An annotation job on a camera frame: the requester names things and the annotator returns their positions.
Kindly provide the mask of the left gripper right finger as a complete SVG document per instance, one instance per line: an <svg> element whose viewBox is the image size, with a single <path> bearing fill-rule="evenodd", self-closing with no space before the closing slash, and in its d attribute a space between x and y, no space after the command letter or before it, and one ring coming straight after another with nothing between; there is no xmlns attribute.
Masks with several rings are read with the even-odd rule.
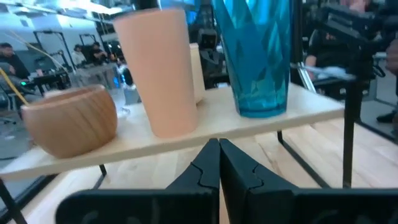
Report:
<svg viewBox="0 0 398 224"><path fill-rule="evenodd" d="M398 224L397 189L303 189L220 139L231 224Z"/></svg>

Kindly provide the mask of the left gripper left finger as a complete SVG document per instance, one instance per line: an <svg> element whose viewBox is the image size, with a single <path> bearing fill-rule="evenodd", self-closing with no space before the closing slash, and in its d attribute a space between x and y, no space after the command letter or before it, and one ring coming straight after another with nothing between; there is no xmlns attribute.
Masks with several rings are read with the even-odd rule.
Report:
<svg viewBox="0 0 398 224"><path fill-rule="evenodd" d="M81 190L62 200L56 224L218 224L220 142L210 139L165 189Z"/></svg>

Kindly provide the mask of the peach mug with handle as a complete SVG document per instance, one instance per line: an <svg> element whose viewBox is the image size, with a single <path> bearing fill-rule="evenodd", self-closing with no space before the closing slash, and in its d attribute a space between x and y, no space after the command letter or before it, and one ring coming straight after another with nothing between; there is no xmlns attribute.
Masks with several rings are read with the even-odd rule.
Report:
<svg viewBox="0 0 398 224"><path fill-rule="evenodd" d="M205 84L203 79L203 70L201 67L199 46L197 43L190 44L190 60L192 67L195 103L198 104L204 97Z"/></svg>

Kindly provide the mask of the tall peach plastic cup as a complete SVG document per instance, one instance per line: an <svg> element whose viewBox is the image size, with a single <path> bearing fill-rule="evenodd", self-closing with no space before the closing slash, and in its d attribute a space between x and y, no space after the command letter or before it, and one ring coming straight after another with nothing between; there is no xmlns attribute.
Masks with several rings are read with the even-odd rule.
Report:
<svg viewBox="0 0 398 224"><path fill-rule="evenodd" d="M194 131L198 111L185 13L145 9L113 22L133 82L160 138Z"/></svg>

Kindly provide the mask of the teal faceted plastic tumbler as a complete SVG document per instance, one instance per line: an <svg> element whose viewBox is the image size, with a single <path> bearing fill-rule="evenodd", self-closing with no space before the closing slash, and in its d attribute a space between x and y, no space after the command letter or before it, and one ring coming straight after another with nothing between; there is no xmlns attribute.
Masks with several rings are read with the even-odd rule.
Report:
<svg viewBox="0 0 398 224"><path fill-rule="evenodd" d="M211 0L237 112L284 113L290 81L290 0Z"/></svg>

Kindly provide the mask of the round wooden cup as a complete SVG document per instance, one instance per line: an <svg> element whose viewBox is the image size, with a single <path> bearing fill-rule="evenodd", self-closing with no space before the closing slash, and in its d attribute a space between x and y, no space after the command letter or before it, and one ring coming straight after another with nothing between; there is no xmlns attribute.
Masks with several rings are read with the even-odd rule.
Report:
<svg viewBox="0 0 398 224"><path fill-rule="evenodd" d="M34 142L58 159L93 151L116 137L116 107L103 85L67 89L21 110Z"/></svg>

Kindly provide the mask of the person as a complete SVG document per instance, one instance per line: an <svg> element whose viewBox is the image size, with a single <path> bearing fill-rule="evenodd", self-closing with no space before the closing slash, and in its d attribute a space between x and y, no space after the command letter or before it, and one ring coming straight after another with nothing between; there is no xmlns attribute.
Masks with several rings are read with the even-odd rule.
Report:
<svg viewBox="0 0 398 224"><path fill-rule="evenodd" d="M76 67L82 66L86 63L86 58L82 52L82 46L76 44L72 52L72 60Z"/></svg>
<svg viewBox="0 0 398 224"><path fill-rule="evenodd" d="M306 66L323 68L327 72L345 72L350 59L347 44L325 31L313 31L304 61Z"/></svg>
<svg viewBox="0 0 398 224"><path fill-rule="evenodd" d="M102 65L108 58L108 54L100 49L100 43L94 42L90 51L90 56L94 64Z"/></svg>
<svg viewBox="0 0 398 224"><path fill-rule="evenodd" d="M15 70L15 75L23 80L28 80L30 72L26 69L22 60L15 54L11 44L0 43L0 62L6 62Z"/></svg>

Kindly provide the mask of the person's hand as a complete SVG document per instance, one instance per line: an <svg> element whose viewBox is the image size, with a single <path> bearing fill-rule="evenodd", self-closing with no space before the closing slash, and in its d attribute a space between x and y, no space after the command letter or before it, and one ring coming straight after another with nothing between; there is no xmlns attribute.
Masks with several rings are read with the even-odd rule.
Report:
<svg viewBox="0 0 398 224"><path fill-rule="evenodd" d="M398 77L398 39L394 39L386 50L386 68Z"/></svg>

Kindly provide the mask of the black equipment stand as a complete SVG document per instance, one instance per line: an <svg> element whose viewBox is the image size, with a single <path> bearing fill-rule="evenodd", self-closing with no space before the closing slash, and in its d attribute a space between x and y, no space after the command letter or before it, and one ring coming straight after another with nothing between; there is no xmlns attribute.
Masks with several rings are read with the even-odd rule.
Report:
<svg viewBox="0 0 398 224"><path fill-rule="evenodd" d="M346 6L329 4L317 12L318 28L335 36L353 51L351 68L345 72L322 74L342 80L355 80L363 73L359 62L369 62L373 55L387 50L398 39L398 0L386 0L376 12L359 12Z"/></svg>

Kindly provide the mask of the wooden shelf with black frame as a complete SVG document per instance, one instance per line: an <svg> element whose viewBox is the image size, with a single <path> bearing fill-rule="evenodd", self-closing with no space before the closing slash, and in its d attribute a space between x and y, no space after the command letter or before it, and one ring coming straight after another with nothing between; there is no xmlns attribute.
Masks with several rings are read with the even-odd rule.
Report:
<svg viewBox="0 0 398 224"><path fill-rule="evenodd" d="M187 168L211 138L253 138L344 115L341 103L297 85L289 86L286 112L267 119L240 116L230 88L208 90L198 104L196 130L175 139L154 136L142 104L131 105L129 111L118 125L116 138L99 149L71 159L56 159L33 149L0 170L0 177L6 180L58 175L59 190L44 192L42 208L48 215L29 217L30 222L52 224L55 206L66 195L98 180L101 164L107 170L103 189L162 189Z"/></svg>

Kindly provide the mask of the black table frame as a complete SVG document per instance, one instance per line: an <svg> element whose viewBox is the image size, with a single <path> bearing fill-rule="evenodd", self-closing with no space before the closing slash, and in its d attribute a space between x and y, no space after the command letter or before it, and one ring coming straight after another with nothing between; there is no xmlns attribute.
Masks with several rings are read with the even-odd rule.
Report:
<svg viewBox="0 0 398 224"><path fill-rule="evenodd" d="M315 27L318 28L317 15L314 18ZM352 61L349 61L349 67L351 68ZM360 120L361 102L362 102L362 87L364 82L370 80L373 75L373 59L369 62L359 62L361 68L359 69L363 74L358 76L355 80L342 80L339 78L334 78L328 76L326 79L328 83L342 83L345 85L346 96L345 96L345 111L344 111L344 142L343 142L343 171L342 171L342 187L350 188L352 184L352 174L353 174L353 140L354 140L354 125ZM323 68L318 67L308 67L305 65L308 72L322 74Z"/></svg>

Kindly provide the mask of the silver frame bracket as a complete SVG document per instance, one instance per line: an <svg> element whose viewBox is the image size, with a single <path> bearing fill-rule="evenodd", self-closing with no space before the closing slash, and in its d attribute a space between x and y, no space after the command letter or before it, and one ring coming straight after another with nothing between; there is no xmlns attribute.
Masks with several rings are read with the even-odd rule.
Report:
<svg viewBox="0 0 398 224"><path fill-rule="evenodd" d="M303 62L291 63L290 67L296 69L298 71L299 77L303 83L303 87L312 93L316 93L316 89L313 85L312 79L310 78L310 74L305 68Z"/></svg>

